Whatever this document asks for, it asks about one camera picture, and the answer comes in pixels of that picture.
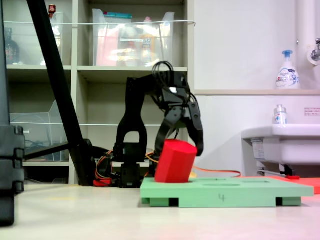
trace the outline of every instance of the white sink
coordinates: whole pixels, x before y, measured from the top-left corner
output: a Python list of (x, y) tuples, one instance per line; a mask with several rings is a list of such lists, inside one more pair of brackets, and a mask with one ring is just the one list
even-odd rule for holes
[(274, 124), (244, 130), (260, 162), (320, 165), (320, 124)]

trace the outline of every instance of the soap dispenser bottle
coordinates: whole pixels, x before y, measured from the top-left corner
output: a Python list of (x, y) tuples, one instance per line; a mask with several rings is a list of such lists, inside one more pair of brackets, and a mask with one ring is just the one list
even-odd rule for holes
[(280, 68), (278, 77), (275, 81), (276, 89), (300, 89), (300, 78), (296, 68), (290, 61), (290, 55), (293, 52), (291, 50), (285, 50), (282, 52), (284, 55), (284, 63)]

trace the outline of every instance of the floor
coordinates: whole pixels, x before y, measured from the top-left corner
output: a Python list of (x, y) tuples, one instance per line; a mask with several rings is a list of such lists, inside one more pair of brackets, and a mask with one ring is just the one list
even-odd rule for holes
[(301, 207), (149, 208), (139, 189), (26, 185), (0, 240), (319, 240), (320, 195)]

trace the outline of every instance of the red cylinder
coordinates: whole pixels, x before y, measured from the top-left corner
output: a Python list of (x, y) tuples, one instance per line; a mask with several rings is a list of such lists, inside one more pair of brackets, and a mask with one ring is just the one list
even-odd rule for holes
[(167, 139), (155, 172), (157, 183), (187, 183), (197, 148), (186, 141)]

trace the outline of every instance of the clear plastic storage bin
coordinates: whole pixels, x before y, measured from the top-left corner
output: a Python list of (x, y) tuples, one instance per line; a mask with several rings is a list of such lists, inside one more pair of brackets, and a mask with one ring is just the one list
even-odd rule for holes
[[(63, 65), (71, 64), (72, 26), (63, 12), (56, 12), (51, 20), (52, 30)], [(35, 26), (29, 23), (4, 23), (6, 61), (9, 65), (41, 65), (42, 54)]]
[[(10, 121), (11, 125), (23, 127), (26, 153), (67, 142), (56, 101), (49, 112), (11, 113)], [(48, 154), (34, 161), (69, 161), (69, 151)]]
[(99, 9), (93, 9), (93, 65), (151, 67), (159, 61), (173, 62), (174, 12), (167, 12), (163, 23), (107, 24)]

